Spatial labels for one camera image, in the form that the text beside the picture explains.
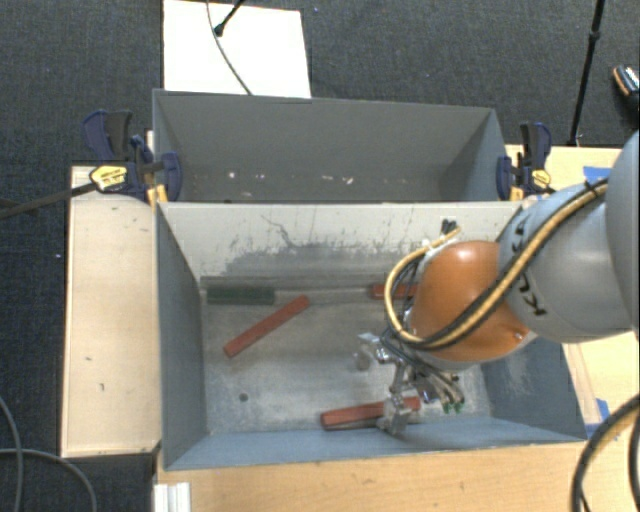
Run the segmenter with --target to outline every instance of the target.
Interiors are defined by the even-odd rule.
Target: white paper
[[[229,4],[211,3],[213,25],[230,10]],[[219,39],[253,94],[311,97],[298,11],[242,6]],[[245,94],[215,44],[204,2],[164,1],[164,87]]]

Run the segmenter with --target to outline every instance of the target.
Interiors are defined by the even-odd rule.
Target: blue clamp
[[[551,153],[551,133],[542,123],[520,125],[524,153],[518,153],[517,166],[511,158],[503,156],[498,161],[496,187],[500,199],[522,198],[533,194],[550,193],[551,177],[544,164]]]
[[[164,153],[159,162],[154,162],[153,152],[140,135],[128,138],[131,117],[132,113],[126,110],[93,112],[82,121],[82,136],[85,144],[93,150],[101,165],[117,162],[121,167],[126,168],[126,185],[114,188],[113,193],[146,201],[147,190],[153,185],[145,183],[144,176],[153,174],[155,183],[163,184],[167,189],[169,201],[177,201],[183,179],[178,154],[170,151]],[[129,158],[130,148],[134,150],[133,161]]]

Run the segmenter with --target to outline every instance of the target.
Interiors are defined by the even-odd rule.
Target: dark carpet
[[[507,142],[519,123],[568,136],[594,2],[584,0],[291,0],[300,9],[317,97],[414,101],[496,109]],[[611,68],[638,64],[640,3],[605,7],[580,133],[584,145],[621,146],[637,129]],[[0,197],[62,190],[74,160],[91,158],[79,122],[131,109],[131,133],[151,126],[162,85],[160,0],[0,0]],[[38,218],[0,221],[0,395],[23,444],[58,446],[65,297],[64,204]],[[0,448],[11,447],[0,420]],[[77,461],[104,511],[149,510],[150,456]],[[23,510],[88,510],[69,474],[27,461]],[[0,460],[0,510],[10,510],[15,459]]]

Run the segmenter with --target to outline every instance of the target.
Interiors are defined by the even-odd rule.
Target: gray bin
[[[492,111],[156,91],[154,116],[156,150],[177,150],[187,175],[183,201],[157,215],[166,469],[585,438],[562,347],[546,340],[463,372],[459,415],[425,405],[398,437],[320,427],[320,413],[383,400],[391,382],[392,368],[361,372],[352,357],[358,335],[385,326],[367,288],[444,218],[494,240],[512,216],[515,204],[486,201],[504,152]],[[207,303],[208,288],[255,285],[275,303]],[[300,294],[307,310],[227,358],[228,340]]]

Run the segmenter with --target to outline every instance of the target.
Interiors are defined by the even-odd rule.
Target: wooden table
[[[508,148],[511,155],[518,150]],[[582,181],[584,165],[610,167],[618,153],[554,148],[547,165],[552,184],[560,188]],[[81,182],[82,172],[78,170],[75,184]],[[61,452],[81,457],[152,451],[160,438],[160,387],[151,210],[133,199],[97,194],[73,201]],[[109,224],[108,219],[117,222]],[[111,226],[113,243],[103,243],[96,231],[102,224]],[[633,335],[583,344],[581,353],[595,395],[611,410],[637,392],[638,344]],[[632,510],[627,439],[625,433],[612,443],[586,479],[585,492],[594,511]],[[170,473],[159,464],[157,481],[190,482],[193,510],[201,512],[410,507],[565,511],[582,446]]]

